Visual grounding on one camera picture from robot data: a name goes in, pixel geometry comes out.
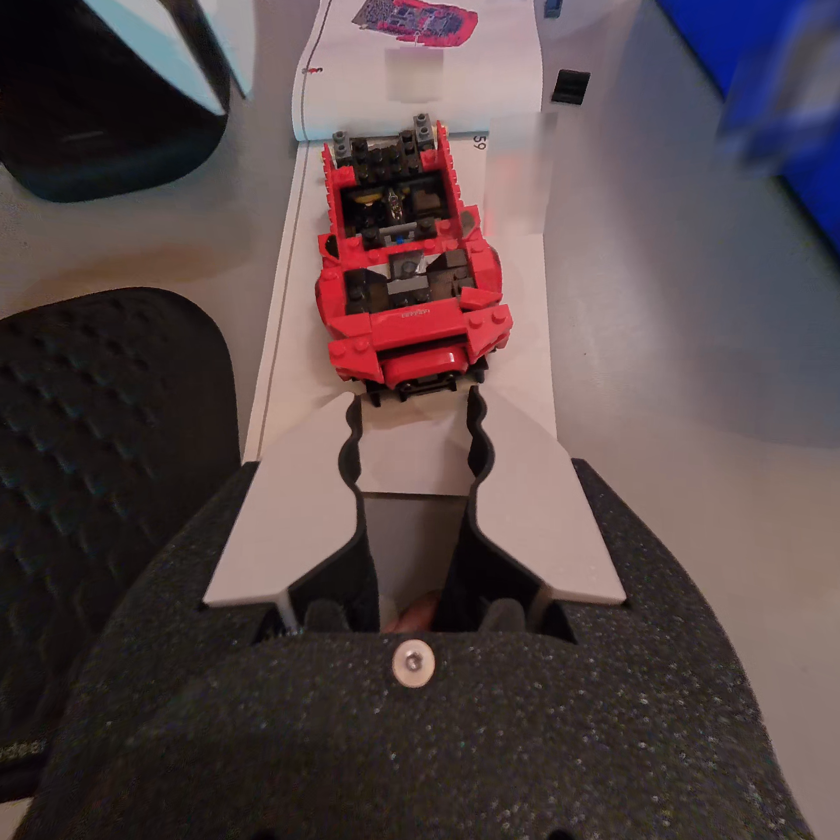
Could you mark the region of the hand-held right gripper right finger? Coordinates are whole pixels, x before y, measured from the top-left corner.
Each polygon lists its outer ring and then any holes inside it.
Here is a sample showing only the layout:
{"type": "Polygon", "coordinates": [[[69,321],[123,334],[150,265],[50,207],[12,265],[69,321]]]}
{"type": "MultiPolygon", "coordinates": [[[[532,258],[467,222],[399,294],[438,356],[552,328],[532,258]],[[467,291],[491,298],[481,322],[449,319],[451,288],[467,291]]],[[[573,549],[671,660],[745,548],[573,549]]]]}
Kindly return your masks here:
{"type": "Polygon", "coordinates": [[[572,459],[490,387],[472,387],[469,490],[450,575],[468,598],[616,606],[627,598],[572,459]]]}

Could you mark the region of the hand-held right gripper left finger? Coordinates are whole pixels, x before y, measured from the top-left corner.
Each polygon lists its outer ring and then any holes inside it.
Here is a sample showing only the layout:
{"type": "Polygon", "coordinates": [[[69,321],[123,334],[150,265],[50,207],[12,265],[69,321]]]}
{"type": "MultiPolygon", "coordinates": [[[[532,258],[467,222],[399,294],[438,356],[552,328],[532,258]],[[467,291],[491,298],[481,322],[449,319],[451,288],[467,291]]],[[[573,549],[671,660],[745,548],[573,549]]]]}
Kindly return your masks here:
{"type": "Polygon", "coordinates": [[[268,446],[229,534],[204,602],[274,603],[305,612],[331,600],[377,612],[364,504],[362,400],[338,395],[268,446]]]}

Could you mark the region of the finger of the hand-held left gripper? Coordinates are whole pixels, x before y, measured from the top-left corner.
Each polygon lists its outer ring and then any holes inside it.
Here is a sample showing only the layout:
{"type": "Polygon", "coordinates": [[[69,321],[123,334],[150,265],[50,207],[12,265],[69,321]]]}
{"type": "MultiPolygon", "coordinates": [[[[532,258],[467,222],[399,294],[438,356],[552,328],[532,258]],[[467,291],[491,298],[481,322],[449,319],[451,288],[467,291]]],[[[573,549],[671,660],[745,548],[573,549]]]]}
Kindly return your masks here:
{"type": "Polygon", "coordinates": [[[90,10],[161,78],[205,110],[225,107],[193,57],[174,18],[157,1],[86,1],[90,10]]]}
{"type": "Polygon", "coordinates": [[[256,11],[251,1],[195,1],[195,99],[226,99],[224,79],[249,98],[256,68],[256,11]]]}

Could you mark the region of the red and black lego car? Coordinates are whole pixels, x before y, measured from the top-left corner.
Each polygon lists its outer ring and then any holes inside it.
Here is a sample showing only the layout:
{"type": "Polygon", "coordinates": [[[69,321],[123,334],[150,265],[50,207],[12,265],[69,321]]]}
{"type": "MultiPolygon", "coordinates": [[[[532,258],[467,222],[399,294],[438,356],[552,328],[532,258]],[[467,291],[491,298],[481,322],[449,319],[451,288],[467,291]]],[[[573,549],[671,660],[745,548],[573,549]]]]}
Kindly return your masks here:
{"type": "Polygon", "coordinates": [[[446,127],[427,112],[383,141],[333,134],[322,165],[329,231],[315,286],[329,359],[375,406],[474,375],[507,345],[502,269],[465,204],[446,127]]]}

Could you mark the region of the lego instruction booklet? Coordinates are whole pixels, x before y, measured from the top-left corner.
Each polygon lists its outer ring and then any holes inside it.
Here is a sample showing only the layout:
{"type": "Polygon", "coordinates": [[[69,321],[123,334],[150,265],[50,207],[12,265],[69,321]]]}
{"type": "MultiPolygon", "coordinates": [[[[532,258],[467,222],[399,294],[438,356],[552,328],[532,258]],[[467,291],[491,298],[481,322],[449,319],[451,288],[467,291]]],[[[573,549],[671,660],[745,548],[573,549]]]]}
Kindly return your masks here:
{"type": "Polygon", "coordinates": [[[362,2],[321,2],[298,62],[291,117],[299,140],[245,460],[330,402],[344,384],[327,356],[314,284],[328,231],[321,150],[336,130],[396,133],[427,111],[449,129],[462,196],[500,257],[513,330],[490,356],[486,390],[557,436],[543,257],[555,123],[540,114],[543,65],[533,2],[454,2],[479,22],[457,47],[362,30],[362,2]]]}

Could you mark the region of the blue plastic bin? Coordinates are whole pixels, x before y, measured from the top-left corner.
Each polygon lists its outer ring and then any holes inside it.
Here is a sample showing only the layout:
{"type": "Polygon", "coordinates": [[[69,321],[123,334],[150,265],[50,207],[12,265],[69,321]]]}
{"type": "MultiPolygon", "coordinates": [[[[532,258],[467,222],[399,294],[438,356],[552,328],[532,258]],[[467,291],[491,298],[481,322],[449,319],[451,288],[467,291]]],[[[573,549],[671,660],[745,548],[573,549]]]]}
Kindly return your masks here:
{"type": "Polygon", "coordinates": [[[658,4],[723,97],[719,155],[779,176],[838,255],[839,2],[658,4]]]}

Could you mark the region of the small black lego piece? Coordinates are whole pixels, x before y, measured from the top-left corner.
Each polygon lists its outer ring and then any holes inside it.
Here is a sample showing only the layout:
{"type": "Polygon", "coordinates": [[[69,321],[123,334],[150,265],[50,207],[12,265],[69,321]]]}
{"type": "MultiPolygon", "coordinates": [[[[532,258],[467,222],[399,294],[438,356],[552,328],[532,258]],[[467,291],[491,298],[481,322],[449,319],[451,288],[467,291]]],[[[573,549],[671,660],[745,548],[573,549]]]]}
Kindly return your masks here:
{"type": "Polygon", "coordinates": [[[580,107],[590,84],[592,74],[588,70],[561,68],[558,70],[550,102],[564,106],[580,107]]]}

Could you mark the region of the black quilted chair seat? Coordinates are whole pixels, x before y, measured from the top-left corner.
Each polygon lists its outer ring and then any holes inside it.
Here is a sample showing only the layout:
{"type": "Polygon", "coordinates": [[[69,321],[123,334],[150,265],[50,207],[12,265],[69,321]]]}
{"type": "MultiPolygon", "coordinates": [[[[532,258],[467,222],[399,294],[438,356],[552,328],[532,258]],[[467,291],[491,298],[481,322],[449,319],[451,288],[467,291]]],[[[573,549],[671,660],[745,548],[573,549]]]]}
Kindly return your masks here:
{"type": "MultiPolygon", "coordinates": [[[[195,2],[160,2],[195,57],[195,2]]],[[[2,2],[2,164],[26,190],[78,203],[175,181],[228,121],[161,78],[86,2],[2,2]]]]}
{"type": "Polygon", "coordinates": [[[1,324],[2,802],[32,795],[88,650],[239,466],[215,322],[125,288],[1,324]]]}

